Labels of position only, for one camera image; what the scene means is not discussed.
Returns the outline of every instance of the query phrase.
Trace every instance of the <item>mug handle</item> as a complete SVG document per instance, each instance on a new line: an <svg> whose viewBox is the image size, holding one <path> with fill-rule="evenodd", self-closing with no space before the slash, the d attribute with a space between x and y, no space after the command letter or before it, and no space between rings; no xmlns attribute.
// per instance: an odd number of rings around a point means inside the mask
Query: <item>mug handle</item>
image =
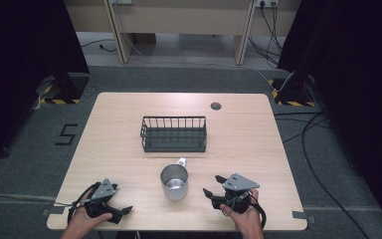
<svg viewBox="0 0 382 239"><path fill-rule="evenodd" d="M185 157L179 158L179 160L176 163L185 168L187 167L187 159Z"/></svg>

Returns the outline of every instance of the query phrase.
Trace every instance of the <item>stand base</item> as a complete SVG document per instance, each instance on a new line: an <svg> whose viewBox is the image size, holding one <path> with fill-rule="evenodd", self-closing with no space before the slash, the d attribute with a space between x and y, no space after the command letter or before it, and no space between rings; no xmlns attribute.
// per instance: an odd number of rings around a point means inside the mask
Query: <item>stand base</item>
<svg viewBox="0 0 382 239"><path fill-rule="evenodd" d="M273 97L276 104L292 107L314 107L311 94L305 85L302 85L299 91L290 91L286 88L281 90L285 80L286 79L272 79L270 81L272 88L275 89L273 91Z"/></svg>
<svg viewBox="0 0 382 239"><path fill-rule="evenodd" d="M62 91L58 87L58 83L53 81L46 89L42 96L42 104L78 104L83 95L89 77L71 77L73 86L67 90Z"/></svg>

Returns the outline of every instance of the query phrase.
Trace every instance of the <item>metal cup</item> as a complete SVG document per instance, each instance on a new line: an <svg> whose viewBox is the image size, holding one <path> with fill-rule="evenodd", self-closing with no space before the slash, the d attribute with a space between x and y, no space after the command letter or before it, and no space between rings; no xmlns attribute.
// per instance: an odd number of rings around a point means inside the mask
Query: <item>metal cup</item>
<svg viewBox="0 0 382 239"><path fill-rule="evenodd" d="M160 173L163 191L171 200L182 199L188 192L187 159L181 157L176 164L167 165Z"/></svg>

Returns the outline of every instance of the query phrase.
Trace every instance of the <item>gray carpet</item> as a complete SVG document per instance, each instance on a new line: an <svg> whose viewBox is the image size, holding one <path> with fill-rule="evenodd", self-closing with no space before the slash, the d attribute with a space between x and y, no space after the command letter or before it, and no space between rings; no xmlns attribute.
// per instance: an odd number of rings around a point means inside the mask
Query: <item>gray carpet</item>
<svg viewBox="0 0 382 239"><path fill-rule="evenodd" d="M285 78L286 72L266 71L268 78ZM32 112L9 145L10 155L0 158L0 194L55 198L82 135L96 96L101 92L260 93L269 96L284 141L296 187L310 223L300 232L266 232L266 238L364 238L355 224L319 186L302 149L301 133L313 115L279 115L319 112L320 107L283 107L273 100L270 86L251 70L91 67L89 83L78 105L44 104ZM304 136L304 147L316 176L342 204L369 238L382 238L382 211L323 114ZM76 124L60 137L66 123ZM51 202L34 198L0 197L0 238L59 238L42 215ZM103 232L115 238L115 232ZM92 232L87 238L98 238Z"/></svg>

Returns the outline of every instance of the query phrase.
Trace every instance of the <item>light wood tabletop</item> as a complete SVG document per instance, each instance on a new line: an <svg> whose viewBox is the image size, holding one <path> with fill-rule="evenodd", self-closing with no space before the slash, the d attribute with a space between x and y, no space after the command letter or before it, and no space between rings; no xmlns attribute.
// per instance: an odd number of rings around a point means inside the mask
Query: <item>light wood tabletop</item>
<svg viewBox="0 0 382 239"><path fill-rule="evenodd" d="M212 103L220 103L218 111ZM205 152L144 152L144 116L204 116ZM164 166L187 158L188 193L178 201L163 194ZM92 184L108 178L118 184L111 207L133 206L119 224L99 230L234 231L232 220L212 207L203 188L224 195L215 175L239 173L260 185L267 213L265 230L303 230L306 220L292 217L302 205L267 96L261 94L102 93L97 97L57 197L72 203ZM48 227L65 229L64 214L51 214Z"/></svg>

